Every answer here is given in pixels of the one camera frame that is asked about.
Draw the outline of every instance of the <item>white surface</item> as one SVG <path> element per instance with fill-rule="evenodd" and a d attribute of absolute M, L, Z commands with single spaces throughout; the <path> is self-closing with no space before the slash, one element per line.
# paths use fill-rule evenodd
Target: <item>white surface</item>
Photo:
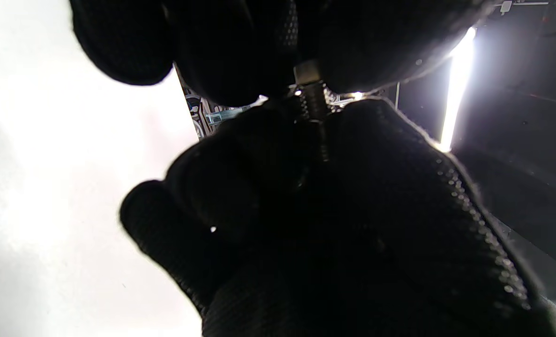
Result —
<path fill-rule="evenodd" d="M 65 0 L 0 0 L 0 337 L 200 335 L 117 209 L 196 141 L 175 76 L 107 79 Z"/>

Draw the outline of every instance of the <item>finger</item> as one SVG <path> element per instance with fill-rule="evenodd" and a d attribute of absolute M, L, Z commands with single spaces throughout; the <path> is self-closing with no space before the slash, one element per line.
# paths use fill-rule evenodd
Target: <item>finger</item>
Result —
<path fill-rule="evenodd" d="M 287 216 L 285 202 L 304 175 L 292 125 L 276 110 L 246 111 L 175 160 L 166 184 L 183 209 L 231 243 L 274 237 L 266 231 Z"/>
<path fill-rule="evenodd" d="M 136 186 L 119 211 L 139 248 L 175 279 L 203 312 L 236 263 L 233 251 L 180 212 L 162 182 Z"/>
<path fill-rule="evenodd" d="M 335 137 L 351 215 L 377 229 L 411 281 L 475 322 L 505 330 L 530 317 L 538 331 L 551 329 L 533 278 L 467 175 L 424 132 L 389 102 L 367 100 L 347 105 Z"/>
<path fill-rule="evenodd" d="M 493 0 L 331 1 L 317 39 L 321 74 L 339 93 L 367 92 L 420 76 L 440 64 L 493 4 Z"/>
<path fill-rule="evenodd" d="M 153 85 L 171 69 L 172 53 L 161 2 L 70 0 L 80 45 L 106 75 Z"/>

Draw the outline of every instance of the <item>light strip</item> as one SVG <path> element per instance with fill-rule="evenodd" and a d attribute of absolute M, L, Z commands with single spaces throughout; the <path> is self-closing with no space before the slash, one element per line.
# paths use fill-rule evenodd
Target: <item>light strip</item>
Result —
<path fill-rule="evenodd" d="M 474 37 L 475 28 L 470 28 L 467 30 L 466 36 L 451 52 L 453 61 L 449 78 L 449 93 L 446 99 L 445 123 L 442 128 L 442 137 L 439 145 L 439 149 L 442 152 L 449 152 L 451 150 L 457 113 L 459 112 L 459 106 L 471 74 Z"/>

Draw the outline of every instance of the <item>black glove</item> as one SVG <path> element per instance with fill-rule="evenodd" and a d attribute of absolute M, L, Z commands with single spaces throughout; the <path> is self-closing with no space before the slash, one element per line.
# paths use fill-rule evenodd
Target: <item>black glove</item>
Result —
<path fill-rule="evenodd" d="M 203 335 L 556 335 L 458 164 L 389 103 L 331 115 L 327 163 L 272 108 L 223 125 L 121 208 Z"/>
<path fill-rule="evenodd" d="M 490 1 L 70 1 L 84 50 L 119 81 L 157 83 L 175 62 L 218 104 L 271 97 L 121 207 L 205 336 L 556 335 L 467 177 L 389 103 L 331 115 L 322 163 L 278 100 L 306 59 L 336 92 L 421 75 Z"/>

